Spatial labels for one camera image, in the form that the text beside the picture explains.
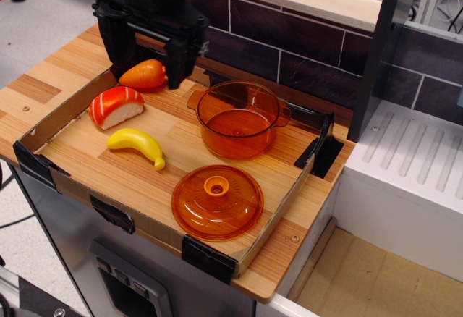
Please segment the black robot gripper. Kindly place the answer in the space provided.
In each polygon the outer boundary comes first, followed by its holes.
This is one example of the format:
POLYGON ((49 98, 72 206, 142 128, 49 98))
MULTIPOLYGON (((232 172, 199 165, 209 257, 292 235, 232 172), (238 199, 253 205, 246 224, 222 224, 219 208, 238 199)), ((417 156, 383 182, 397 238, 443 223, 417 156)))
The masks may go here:
POLYGON ((187 0, 122 0, 122 6, 123 19, 98 17, 110 61, 117 67, 129 64, 136 54, 135 32, 166 42, 168 87, 178 89, 208 45, 209 19, 187 0))

